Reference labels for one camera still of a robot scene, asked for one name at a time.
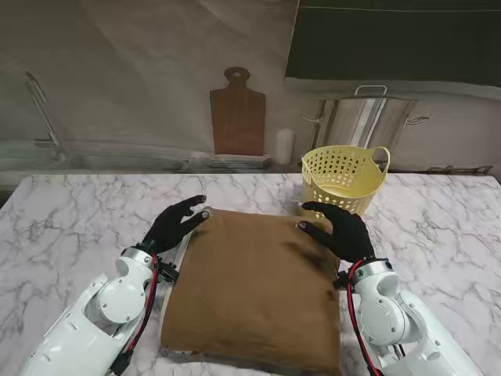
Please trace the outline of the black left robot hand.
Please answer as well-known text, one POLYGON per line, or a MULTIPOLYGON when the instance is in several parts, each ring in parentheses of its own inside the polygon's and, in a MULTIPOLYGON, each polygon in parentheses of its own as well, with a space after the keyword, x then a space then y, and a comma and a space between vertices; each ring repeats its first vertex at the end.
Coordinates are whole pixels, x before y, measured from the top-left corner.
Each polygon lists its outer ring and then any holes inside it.
POLYGON ((159 255, 177 246, 184 236, 206 221, 210 213, 193 208, 204 204, 207 197, 196 195, 165 208, 155 219, 140 248, 151 255, 159 255))

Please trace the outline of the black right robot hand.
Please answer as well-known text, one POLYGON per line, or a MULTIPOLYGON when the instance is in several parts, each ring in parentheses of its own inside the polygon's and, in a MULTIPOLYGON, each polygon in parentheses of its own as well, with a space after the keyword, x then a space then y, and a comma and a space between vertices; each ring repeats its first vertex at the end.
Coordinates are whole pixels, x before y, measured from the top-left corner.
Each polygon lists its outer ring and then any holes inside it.
POLYGON ((352 214, 334 204, 315 201, 305 202, 301 207, 307 211, 324 214, 331 222, 333 232, 327 233, 307 221, 298 222, 297 228, 330 249, 340 260, 357 263, 360 260, 375 257, 366 224, 359 215, 352 214))

